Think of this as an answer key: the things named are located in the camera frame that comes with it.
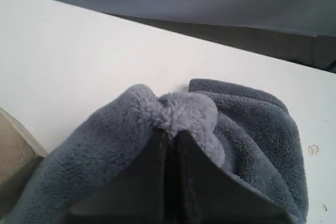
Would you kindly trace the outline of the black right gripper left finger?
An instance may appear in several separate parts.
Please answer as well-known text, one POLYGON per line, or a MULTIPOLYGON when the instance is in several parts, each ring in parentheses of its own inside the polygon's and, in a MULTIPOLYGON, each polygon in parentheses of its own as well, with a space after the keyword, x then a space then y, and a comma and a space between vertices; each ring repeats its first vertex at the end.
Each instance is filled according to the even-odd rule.
POLYGON ((167 133, 154 130, 139 155, 110 183, 70 206, 63 223, 166 223, 167 133))

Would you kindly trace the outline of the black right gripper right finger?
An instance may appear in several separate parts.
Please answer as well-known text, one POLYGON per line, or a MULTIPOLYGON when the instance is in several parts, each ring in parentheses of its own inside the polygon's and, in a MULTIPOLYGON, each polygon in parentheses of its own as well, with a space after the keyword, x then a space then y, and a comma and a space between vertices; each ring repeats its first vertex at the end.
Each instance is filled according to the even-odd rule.
POLYGON ((284 208, 217 167, 188 131, 174 148, 178 223, 293 223, 284 208))

